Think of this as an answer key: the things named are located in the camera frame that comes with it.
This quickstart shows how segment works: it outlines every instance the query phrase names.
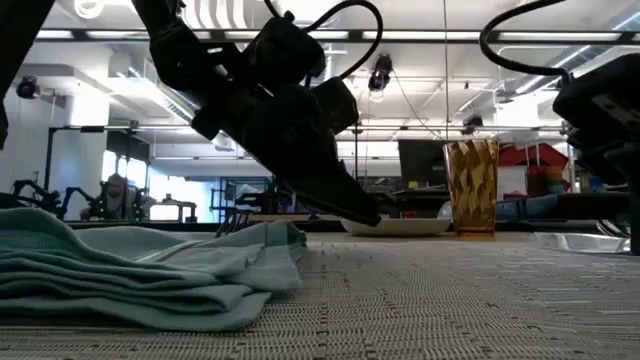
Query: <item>metal tray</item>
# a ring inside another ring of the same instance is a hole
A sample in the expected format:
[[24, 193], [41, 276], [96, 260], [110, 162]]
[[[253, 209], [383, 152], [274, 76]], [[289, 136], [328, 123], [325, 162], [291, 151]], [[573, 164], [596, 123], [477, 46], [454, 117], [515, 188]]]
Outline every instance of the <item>metal tray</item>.
[[591, 234], [536, 233], [543, 248], [587, 254], [624, 254], [631, 251], [627, 238]]

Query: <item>black cable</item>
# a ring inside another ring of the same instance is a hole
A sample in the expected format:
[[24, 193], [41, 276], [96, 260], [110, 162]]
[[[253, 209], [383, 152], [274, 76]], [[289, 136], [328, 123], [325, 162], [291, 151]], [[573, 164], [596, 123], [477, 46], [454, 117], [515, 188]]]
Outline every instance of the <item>black cable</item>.
[[264, 0], [265, 5], [267, 5], [267, 8], [269, 9], [269, 11], [271, 12], [271, 15], [273, 15], [273, 17], [282, 17], [282, 15], [280, 15], [280, 13], [278, 13], [278, 10], [276, 9], [275, 6], [273, 6], [273, 4], [271, 3], [271, 0]]
[[349, 75], [353, 74], [354, 71], [358, 70], [360, 66], [362, 66], [362, 64], [364, 64], [367, 60], [369, 60], [371, 55], [373, 55], [373, 53], [378, 48], [378, 45], [380, 45], [380, 41], [382, 40], [382, 31], [384, 29], [384, 23], [382, 21], [382, 14], [380, 14], [380, 10], [378, 10], [378, 8], [375, 5], [373, 5], [372, 3], [366, 0], [346, 0], [329, 9], [329, 11], [324, 13], [324, 15], [322, 15], [313, 24], [302, 29], [305, 32], [311, 32], [311, 31], [317, 30], [320, 26], [322, 26], [322, 24], [327, 22], [327, 20], [329, 20], [332, 16], [337, 14], [339, 11], [342, 11], [351, 6], [362, 6], [367, 8], [369, 11], [371, 11], [373, 13], [373, 16], [375, 16], [376, 18], [376, 23], [378, 24], [378, 28], [377, 28], [376, 38], [373, 41], [373, 44], [371, 44], [371, 47], [369, 48], [369, 50], [364, 54], [364, 56], [360, 60], [358, 60], [355, 64], [353, 64], [350, 68], [348, 68], [345, 72], [343, 72], [340, 75], [341, 79], [346, 79]]
[[558, 4], [564, 2], [566, 0], [538, 0], [534, 1], [522, 6], [518, 6], [515, 9], [511, 9], [501, 15], [498, 15], [495, 19], [491, 20], [487, 26], [480, 32], [480, 50], [482, 54], [486, 56], [493, 63], [502, 66], [505, 69], [509, 69], [512, 71], [522, 72], [525, 74], [531, 75], [543, 75], [543, 76], [562, 76], [563, 82], [566, 84], [571, 81], [571, 74], [564, 68], [549, 68], [542, 66], [533, 66], [519, 63], [517, 61], [509, 60], [503, 58], [498, 55], [491, 49], [489, 43], [487, 41], [489, 34], [491, 31], [501, 23], [516, 17], [518, 15], [522, 15], [524, 13], [528, 13], [533, 10], [541, 9], [543, 7], [551, 6], [554, 4]]

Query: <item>cable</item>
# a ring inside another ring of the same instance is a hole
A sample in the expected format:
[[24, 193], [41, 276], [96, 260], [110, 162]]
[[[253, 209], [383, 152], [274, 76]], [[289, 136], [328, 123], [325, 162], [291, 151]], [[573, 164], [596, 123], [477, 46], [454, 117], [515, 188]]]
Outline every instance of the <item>cable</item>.
[[398, 74], [396, 74], [396, 70], [392, 69], [391, 70], [393, 72], [393, 77], [396, 78], [396, 81], [398, 82], [398, 86], [400, 87], [400, 92], [402, 92], [402, 96], [404, 97], [404, 100], [407, 102], [407, 105], [409, 105], [409, 108], [411, 108], [411, 112], [413, 113], [413, 116], [416, 117], [416, 119], [418, 119], [418, 121], [420, 122], [420, 124], [422, 124], [422, 126], [425, 127], [425, 129], [429, 130], [430, 133], [433, 134], [433, 136], [437, 137], [439, 140], [444, 140], [442, 138], [442, 136], [440, 136], [439, 134], [435, 133], [433, 130], [431, 130], [427, 124], [425, 124], [422, 119], [420, 119], [420, 116], [418, 116], [418, 113], [416, 112], [416, 110], [413, 108], [413, 105], [411, 105], [411, 101], [409, 101], [409, 98], [407, 97], [407, 94], [404, 92], [404, 89], [402, 88], [402, 83], [400, 82], [400, 79], [398, 78]]
[[373, 53], [378, 48], [378, 45], [380, 45], [380, 41], [382, 40], [382, 31], [384, 29], [384, 23], [382, 20], [382, 14], [380, 14], [380, 10], [378, 10], [378, 8], [375, 5], [373, 5], [372, 3], [366, 0], [346, 0], [329, 9], [329, 11], [324, 13], [324, 15], [322, 15], [313, 24], [302, 29], [305, 32], [311, 32], [311, 31], [317, 30], [320, 26], [322, 26], [322, 24], [326, 23], [327, 20], [329, 20], [332, 16], [351, 6], [362, 6], [367, 8], [369, 11], [371, 11], [373, 13], [373, 16], [375, 16], [376, 18], [376, 23], [378, 24], [378, 28], [377, 28], [376, 38], [373, 41], [373, 44], [371, 44], [371, 47], [369, 48], [369, 50], [364, 54], [364, 56], [360, 60], [358, 60], [355, 64], [353, 64], [350, 68], [348, 68], [345, 72], [343, 72], [340, 75], [341, 79], [346, 79], [349, 75], [353, 74], [354, 71], [358, 70], [360, 66], [362, 66], [362, 64], [364, 64], [367, 60], [369, 60], [371, 55], [373, 55]]
[[484, 56], [486, 56], [493, 63], [512, 71], [531, 75], [562, 76], [562, 80], [565, 84], [570, 82], [571, 74], [564, 68], [550, 68], [543, 66], [526, 65], [517, 61], [509, 60], [496, 54], [493, 49], [491, 49], [488, 43], [489, 34], [496, 26], [500, 25], [501, 23], [518, 15], [522, 15], [530, 11], [558, 4], [564, 1], [566, 0], [538, 0], [522, 6], [518, 6], [515, 9], [511, 9], [501, 15], [498, 15], [495, 19], [491, 20], [484, 29], [482, 29], [482, 32], [480, 32], [480, 50], [482, 51], [482, 54], [484, 54]]
[[264, 3], [265, 5], [267, 5], [267, 8], [269, 9], [273, 17], [277, 17], [277, 18], [282, 17], [282, 15], [280, 15], [276, 7], [273, 6], [273, 3], [271, 3], [271, 0], [264, 0]]
[[451, 109], [449, 109], [449, 26], [447, 23], [447, 0], [442, 0], [442, 10], [444, 14], [444, 91], [447, 108], [447, 116], [444, 122], [444, 136], [447, 138], [447, 141], [449, 141], [449, 114]]

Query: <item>black monitor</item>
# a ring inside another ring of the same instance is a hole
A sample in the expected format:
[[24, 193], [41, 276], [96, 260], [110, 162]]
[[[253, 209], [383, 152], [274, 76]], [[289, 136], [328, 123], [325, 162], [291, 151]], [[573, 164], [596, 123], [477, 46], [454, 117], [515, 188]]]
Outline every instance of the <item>black monitor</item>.
[[441, 140], [399, 140], [402, 182], [428, 183], [431, 186], [447, 184], [443, 147]]

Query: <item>camera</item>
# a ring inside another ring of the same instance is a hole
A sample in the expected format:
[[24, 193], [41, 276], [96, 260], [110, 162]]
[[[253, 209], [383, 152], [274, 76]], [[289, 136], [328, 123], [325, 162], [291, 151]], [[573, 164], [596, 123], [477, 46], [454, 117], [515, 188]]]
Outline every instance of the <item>camera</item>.
[[40, 97], [40, 87], [35, 76], [23, 76], [18, 84], [16, 93], [23, 99], [37, 99]]

